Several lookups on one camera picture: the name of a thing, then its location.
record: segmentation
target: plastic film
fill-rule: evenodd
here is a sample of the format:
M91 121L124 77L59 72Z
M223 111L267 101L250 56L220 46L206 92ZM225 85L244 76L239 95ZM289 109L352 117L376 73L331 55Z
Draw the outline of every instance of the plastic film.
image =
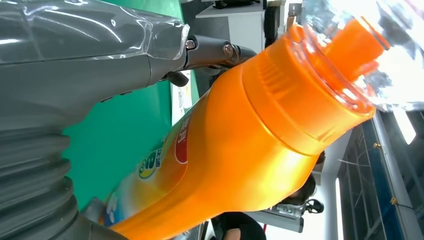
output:
M0 1L0 64L138 55L176 60L189 26L96 0Z

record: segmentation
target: orange bottle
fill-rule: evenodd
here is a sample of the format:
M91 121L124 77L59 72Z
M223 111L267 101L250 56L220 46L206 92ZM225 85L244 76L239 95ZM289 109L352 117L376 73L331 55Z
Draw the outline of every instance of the orange bottle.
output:
M375 113L352 87L385 50L370 29L352 20L323 46L294 25L224 73L122 181L104 223L131 240L169 239L222 212L269 208L298 190L321 151Z

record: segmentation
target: black hair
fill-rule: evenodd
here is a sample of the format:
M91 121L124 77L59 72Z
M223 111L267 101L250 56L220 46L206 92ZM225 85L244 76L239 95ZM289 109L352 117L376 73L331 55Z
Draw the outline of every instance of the black hair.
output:
M326 151L322 151L316 160L316 164L322 164L326 160Z

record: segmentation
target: logo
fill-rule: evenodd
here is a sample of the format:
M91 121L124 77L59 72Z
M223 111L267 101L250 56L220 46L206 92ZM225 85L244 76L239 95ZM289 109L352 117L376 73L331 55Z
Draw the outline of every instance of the logo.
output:
M187 145L188 145L188 136L189 136L189 125L192 112L188 112L185 115L185 118L181 120L181 126L176 136L175 141L175 158L180 164L187 163Z
M161 167L162 145L163 142L155 146L154 150L150 151L149 155L141 161L138 169L138 176L141 179L150 178L156 169Z

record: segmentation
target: metal structure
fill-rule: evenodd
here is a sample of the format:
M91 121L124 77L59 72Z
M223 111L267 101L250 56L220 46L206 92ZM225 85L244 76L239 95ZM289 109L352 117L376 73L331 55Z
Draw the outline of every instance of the metal structure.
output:
M379 112L353 129L343 161L337 176L345 239L423 239Z

